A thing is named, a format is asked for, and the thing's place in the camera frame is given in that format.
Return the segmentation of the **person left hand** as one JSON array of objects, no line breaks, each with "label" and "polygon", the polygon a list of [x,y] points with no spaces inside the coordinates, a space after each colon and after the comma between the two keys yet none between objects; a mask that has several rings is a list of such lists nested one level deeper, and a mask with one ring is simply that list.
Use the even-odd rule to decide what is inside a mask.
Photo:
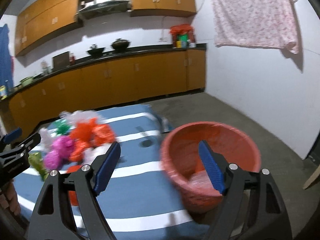
[{"label": "person left hand", "polygon": [[21,207],[17,199],[17,192],[13,181],[9,182],[3,189],[1,189],[0,202],[3,209],[9,209],[15,216],[19,216],[21,214]]}]

